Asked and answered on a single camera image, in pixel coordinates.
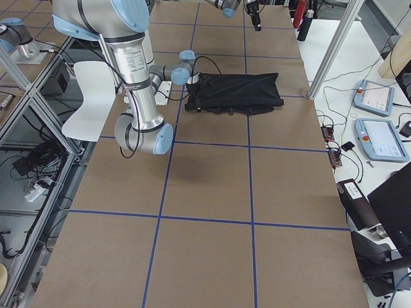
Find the table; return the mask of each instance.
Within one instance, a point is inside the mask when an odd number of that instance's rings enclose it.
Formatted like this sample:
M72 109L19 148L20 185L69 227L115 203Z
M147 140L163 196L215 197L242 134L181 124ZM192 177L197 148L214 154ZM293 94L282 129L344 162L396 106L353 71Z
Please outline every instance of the table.
M334 35L335 30L337 29L339 21L331 20L315 20L313 21L310 32L307 36L307 39L304 42L299 42L299 48L301 51L302 59L304 60L304 67L306 69L307 78L313 80L315 73L321 63L322 57L324 56L328 44L331 42L331 39ZM322 89L315 98L315 106L317 110L325 112L326 115L332 117L335 123L343 123L344 119L332 113L326 103L324 98L324 87L335 87L338 89L356 89L359 83L368 75L367 79L391 85L395 83L393 79L384 79L381 78L378 74L378 68L383 63L383 60L380 57L380 54L372 40L368 36L366 30L362 26L360 21L355 21L347 34L347 37L342 44L340 51L338 52L333 65L331 66L326 80L337 77L340 74L348 72L362 71L369 65L375 64L373 67L366 69L362 72L348 74L346 76L341 76L335 80L330 80L324 82ZM407 98L403 94L397 83L392 85L395 88L394 102L402 105L410 105ZM360 143L356 138L354 132L354 121L357 117L365 117L371 119L381 119L380 116L374 115L370 112L351 107L351 100L353 97L354 91L337 91L333 89L326 88L326 96L329 101L329 105L332 109L348 116L347 127L344 131L344 127L336 126L335 127L335 137L339 144L343 144L347 141L353 142L356 147L354 148L355 152L360 157L363 168L364 176L361 183L358 183L360 189L363 191L364 195L368 195L371 191L377 188L381 183L383 183L391 174L391 172L401 169L406 163L395 163L395 162L375 162L372 161L372 167L367 163L369 159L364 155L361 150ZM391 119L394 125L398 123L398 116L403 112L407 111L409 108L393 107L391 116L388 119ZM401 118L401 125L407 121L406 116L404 115ZM405 143L406 150L410 153L411 146L409 143ZM354 161L359 164L356 156L350 151L345 153L347 156L351 157ZM354 178L356 176L356 167L348 159L342 157L343 167L337 168L335 172L335 181L339 182L348 178ZM372 238L369 235L369 232L362 232L362 234L368 238ZM389 239L382 240L378 242L389 243L393 247L392 242ZM377 304L382 301L386 302L387 300L381 298L376 298L372 293L367 290L367 297L369 300L370 307L375 307ZM401 292L396 295L396 299L393 303L393 308L395 307L408 307L411 301L411 291L410 292Z
M261 18L256 33L242 10L229 21L209 4L156 3L157 64L193 49L224 73L277 71L284 107L247 117L170 102L170 152L125 160L119 97L32 307L366 307L288 9Z

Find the label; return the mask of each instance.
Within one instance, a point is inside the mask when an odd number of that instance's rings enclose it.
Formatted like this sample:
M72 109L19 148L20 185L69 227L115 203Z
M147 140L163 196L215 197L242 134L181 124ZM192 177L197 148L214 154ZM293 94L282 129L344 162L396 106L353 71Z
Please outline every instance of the label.
M136 49L129 53L116 53L116 59L121 74L133 74L146 69L142 49Z
M362 197L362 194L360 193L360 191L354 183L345 183L344 186L347 189L349 195L352 197L352 199L358 199Z

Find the black container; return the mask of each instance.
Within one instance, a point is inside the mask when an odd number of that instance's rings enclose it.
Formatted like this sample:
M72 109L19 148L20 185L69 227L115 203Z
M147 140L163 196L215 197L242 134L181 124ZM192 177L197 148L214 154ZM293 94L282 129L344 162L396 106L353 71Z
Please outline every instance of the black container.
M297 36L297 40L304 41L306 40L308 30L310 29L311 22L313 21L313 15L314 11L313 10L308 10L307 14L304 16L302 19L302 23L299 28L299 33Z

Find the grid line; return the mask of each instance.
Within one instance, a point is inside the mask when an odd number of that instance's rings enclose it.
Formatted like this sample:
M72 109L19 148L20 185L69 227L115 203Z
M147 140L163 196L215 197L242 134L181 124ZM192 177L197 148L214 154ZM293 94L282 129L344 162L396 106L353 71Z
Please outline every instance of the grid line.
M11 5L7 6L3 11L1 11L1 12L0 12L0 16L1 16L1 14L7 12L8 9L11 8L13 5L15 5L17 1L18 1L18 0L15 0Z
M103 139L115 139L114 136L100 136ZM303 151L303 152L315 152L315 153L327 153L326 150L314 150L314 149L298 149L298 148L281 148L277 146L248 146L241 144L224 144L224 143L206 143L206 142L193 142L193 141L176 141L177 144L194 144L199 146L226 146L231 148L251 148L251 149L265 149L265 150L279 150L279 151Z
M197 14L196 14L196 20L197 22L197 17L198 17L198 10L200 9L200 4L197 6ZM191 36L191 45L193 44L194 40L194 33L195 33L195 26L193 29L193 34ZM157 225L155 227L155 234L154 234L154 240L153 240L153 246L152 246L152 253L150 256L150 263L148 265L148 272L147 272L147 278L146 278L146 285L144 288L144 295L143 295L143 302L141 304L142 308L146 307L146 301L147 301L147 295L148 295L148 288L150 287L150 278L151 278L151 272L153 268L153 262L154 262L154 255L155 255L155 249L157 247L157 239L159 236L159 230L160 230L160 224L161 224L161 219L162 219L162 209L164 207L164 200L166 197L166 191L167 191L167 184L168 184L168 179L170 176L170 169L171 169L171 163L173 161L173 153L174 153L174 145L175 145L175 137L177 135L177 129L179 127L179 119L180 119L180 111L181 111L181 104L182 104L182 97L184 95L184 91L181 91L181 97L180 97L180 104L179 104L179 111L177 112L177 118L175 121L175 128L174 128L174 136L173 136L173 142L171 144L171 150L170 150L170 157L168 159L168 166L167 166L167 172L166 172L166 179L164 181L164 189L162 191L162 196L161 196L161 204L160 204L160 209L159 209L159 217L157 218Z
M153 51L153 53L170 53L173 55L178 55L179 52L177 51ZM196 55L202 56L236 56L239 58L243 58L244 55L227 55L227 54L220 54L220 53L196 53ZM264 59L284 59L284 60L302 60L302 58L292 57L292 56L251 56L247 55L248 58L264 58Z
M243 6L243 39L244 39L244 66L247 74L247 39L245 35L245 14L246 8ZM251 131L250 116L247 116L247 150L249 155L249 181L250 181L250 217L251 217L251 246L252 246L252 278L254 285L254 308L258 308L257 289L257 260L256 260L256 230L254 228L254 195L252 189L252 159L251 159Z
M137 218L153 218L153 219L167 219L167 220L183 220L183 221L201 221L206 223L225 223L233 225L250 225L251 221L229 220L229 219L213 219L213 218L196 218L196 217L184 217L184 216L169 216L169 215L153 215L153 214L140 214L129 212L108 212L100 210L82 210L82 209L69 209L68 212L76 214L91 214L91 215L110 215L110 216L127 216ZM298 229L312 229L312 230L330 230L330 231L350 231L348 228L342 227L325 227L325 226L311 226L311 225L293 225L289 223L264 223L255 221L254 226L262 227L277 227L277 228L298 228Z
M194 26L195 24L185 23L185 22L161 22L161 21L152 21L150 24L167 24L167 25L177 25L177 26ZM236 26L230 24L196 24L197 26L201 27L215 27L215 28L245 28L245 29L254 29L252 26ZM288 31L295 31L294 28L279 28L279 27L261 27L261 29L271 29L271 30L288 30Z

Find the black cloth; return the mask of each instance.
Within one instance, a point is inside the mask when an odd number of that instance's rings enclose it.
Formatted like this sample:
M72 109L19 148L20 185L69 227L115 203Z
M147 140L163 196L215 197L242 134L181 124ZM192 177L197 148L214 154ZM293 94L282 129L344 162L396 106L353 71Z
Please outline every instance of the black cloth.
M187 111L206 110L221 114L240 112L263 114L283 106L275 80L278 73L250 74L203 74L199 82L188 86L191 94L185 104Z

